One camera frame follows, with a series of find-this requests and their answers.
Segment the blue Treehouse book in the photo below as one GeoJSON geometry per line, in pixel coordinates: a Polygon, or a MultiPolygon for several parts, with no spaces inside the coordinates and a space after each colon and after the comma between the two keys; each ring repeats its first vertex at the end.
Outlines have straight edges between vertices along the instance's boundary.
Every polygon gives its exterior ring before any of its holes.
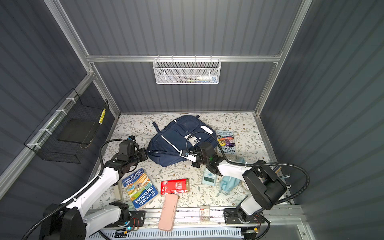
{"type": "Polygon", "coordinates": [[[123,179],[122,184],[137,211],[143,209],[159,195],[158,190],[143,168],[123,179]]]}

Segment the purple Treehouse book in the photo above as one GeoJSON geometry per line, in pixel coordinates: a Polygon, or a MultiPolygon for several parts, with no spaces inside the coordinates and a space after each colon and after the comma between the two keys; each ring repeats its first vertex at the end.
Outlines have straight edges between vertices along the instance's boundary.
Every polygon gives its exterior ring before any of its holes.
{"type": "Polygon", "coordinates": [[[227,156],[228,159],[235,158],[237,156],[236,153],[236,141],[235,135],[233,131],[225,131],[225,130],[216,130],[217,140],[220,144],[220,147],[223,149],[223,152],[227,156]]]}

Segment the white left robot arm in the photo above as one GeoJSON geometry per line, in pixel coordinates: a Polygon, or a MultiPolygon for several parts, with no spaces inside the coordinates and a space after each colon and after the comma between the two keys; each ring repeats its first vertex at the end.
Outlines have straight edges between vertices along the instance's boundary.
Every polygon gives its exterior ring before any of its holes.
{"type": "Polygon", "coordinates": [[[148,159],[145,148],[140,148],[135,136],[119,139],[119,152],[107,162],[100,162],[100,172],[78,192],[61,204],[51,204],[44,216],[24,235],[26,240],[40,229],[41,240],[84,240],[110,224],[127,226],[133,219],[127,204],[112,202],[106,208],[87,214],[94,202],[138,163],[148,159]]]}

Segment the navy blue student backpack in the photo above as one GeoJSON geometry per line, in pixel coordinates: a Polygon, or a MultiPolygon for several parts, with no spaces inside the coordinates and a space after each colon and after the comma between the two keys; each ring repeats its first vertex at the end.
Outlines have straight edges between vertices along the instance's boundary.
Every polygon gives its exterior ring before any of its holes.
{"type": "Polygon", "coordinates": [[[214,148],[218,146],[215,130],[202,122],[199,115],[181,116],[162,130],[156,122],[152,125],[157,134],[150,140],[147,152],[150,160],[162,167],[187,161],[180,153],[193,152],[202,143],[210,143],[214,148]]]}

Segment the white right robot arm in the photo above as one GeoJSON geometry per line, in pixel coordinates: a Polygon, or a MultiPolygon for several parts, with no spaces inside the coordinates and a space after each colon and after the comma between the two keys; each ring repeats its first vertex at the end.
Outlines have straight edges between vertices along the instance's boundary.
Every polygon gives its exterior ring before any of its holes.
{"type": "Polygon", "coordinates": [[[273,206],[289,201],[301,195],[310,184],[310,175],[300,166],[287,163],[267,163],[258,160],[256,163],[241,163],[231,161],[224,151],[219,156],[210,143],[202,143],[195,151],[186,151],[183,155],[194,165],[205,165],[214,175],[232,177],[245,182],[251,194],[237,206],[237,216],[243,223],[249,221],[250,216],[273,206]],[[285,182],[273,171],[272,166],[289,167],[302,172],[305,183],[296,193],[281,199],[287,191],[285,182]]]}

